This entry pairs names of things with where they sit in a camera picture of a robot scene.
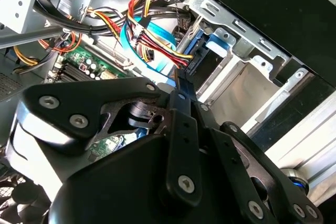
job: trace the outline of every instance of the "screw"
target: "screw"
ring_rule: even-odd
[[[204,104],[201,105],[201,108],[202,108],[203,110],[205,110],[205,111],[209,111],[209,108],[208,108],[206,105],[204,105]]]
[[[295,74],[295,77],[298,78],[298,79],[301,79],[303,75],[304,75],[304,73],[302,71],[299,71]]]
[[[299,214],[299,216],[303,218],[306,216],[302,208],[299,205],[294,204],[293,207],[294,207],[294,210]]]
[[[188,176],[181,175],[178,184],[188,194],[193,193],[195,190],[194,182]]]
[[[151,91],[154,91],[155,90],[155,87],[153,86],[153,85],[151,85],[151,84],[147,84],[147,86],[146,86],[149,90],[151,90]]]
[[[264,212],[262,211],[262,208],[254,201],[248,202],[248,207],[252,214],[254,214],[259,220],[262,220],[264,217]]]
[[[230,127],[230,129],[233,130],[234,132],[238,132],[238,129],[237,129],[236,126],[234,126],[234,125],[230,125],[229,127]]]
[[[315,210],[314,210],[311,206],[306,205],[306,209],[308,210],[308,212],[309,212],[315,219],[317,219],[318,215],[317,215],[317,213],[315,212]]]
[[[39,104],[47,109],[55,109],[59,106],[59,101],[55,97],[45,95],[38,100]]]
[[[63,45],[64,45],[65,47],[70,46],[70,42],[66,40],[66,41],[63,42]]]
[[[85,128],[88,126],[89,121],[83,115],[73,115],[70,117],[70,123],[76,128]]]

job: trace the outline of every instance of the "yellow wire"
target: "yellow wire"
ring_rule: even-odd
[[[15,54],[17,55],[17,57],[25,64],[29,65],[29,66],[33,66],[33,65],[36,65],[37,62],[35,60],[31,60],[27,57],[25,57],[18,49],[17,46],[14,47],[14,51],[15,51]]]
[[[145,47],[145,48],[148,48],[149,50],[154,50],[154,51],[157,51],[159,53],[161,53],[160,51],[158,51],[157,49],[155,48],[151,48],[147,45],[144,45],[144,44],[141,44],[141,46]],[[180,68],[178,64],[176,64],[172,59],[168,58],[168,60],[170,60],[177,68]]]
[[[150,5],[151,5],[151,0],[146,0],[145,14],[144,14],[145,17],[147,17],[147,15],[148,15]]]
[[[141,47],[142,57],[144,58],[145,62],[148,62],[149,59],[147,58],[147,55],[146,55],[146,52],[145,52],[146,49],[142,45],[140,45],[140,47]]]
[[[95,15],[97,15],[98,17],[100,17],[102,20],[105,21],[105,23],[109,26],[110,30],[114,33],[116,39],[118,41],[120,41],[120,38],[118,36],[118,33],[114,30],[114,28],[112,27],[112,25],[108,22],[107,19],[104,18],[104,16],[102,16],[99,12],[95,11],[95,10],[88,10],[88,12],[94,13]]]
[[[131,17],[130,13],[127,14],[128,16],[128,19],[130,21],[132,21],[133,23],[137,24],[138,22],[136,22],[134,20],[134,18]],[[144,30],[144,32],[146,33],[146,35],[148,37],[150,37],[152,40],[155,41],[155,43],[157,43],[158,45],[160,45],[162,48],[164,48],[166,51],[170,52],[171,54],[173,55],[176,55],[178,57],[181,57],[181,58],[192,58],[193,56],[192,55],[183,55],[183,54],[180,54],[179,52],[176,52],[174,51],[173,49],[171,49],[170,47],[166,46],[164,43],[162,43],[161,41],[159,41],[150,31],[148,31],[147,29]]]

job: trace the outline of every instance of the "motherboard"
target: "motherboard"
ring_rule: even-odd
[[[124,78],[126,75],[81,47],[59,55],[47,82],[72,82]]]
[[[109,80],[126,76],[95,55],[78,47],[72,52],[57,57],[54,67],[48,73],[46,83]],[[126,144],[124,135],[111,136],[95,142],[89,148],[91,152],[89,161],[98,161]]]

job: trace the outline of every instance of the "component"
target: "component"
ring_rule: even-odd
[[[90,81],[92,80],[86,74],[82,73],[79,69],[66,63],[58,72],[56,81],[70,82],[70,81]]]
[[[79,69],[82,70],[83,72],[85,72],[88,69],[88,67],[85,64],[81,63],[79,65]]]
[[[100,78],[102,80],[109,80],[109,79],[115,79],[116,76],[112,74],[110,71],[105,70],[103,73],[101,73]]]

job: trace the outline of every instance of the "fan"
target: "fan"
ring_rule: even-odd
[[[31,181],[20,184],[11,181],[0,182],[0,187],[13,188],[11,196],[0,197],[0,217],[9,223],[41,224],[43,215],[50,207],[50,201],[41,186]]]

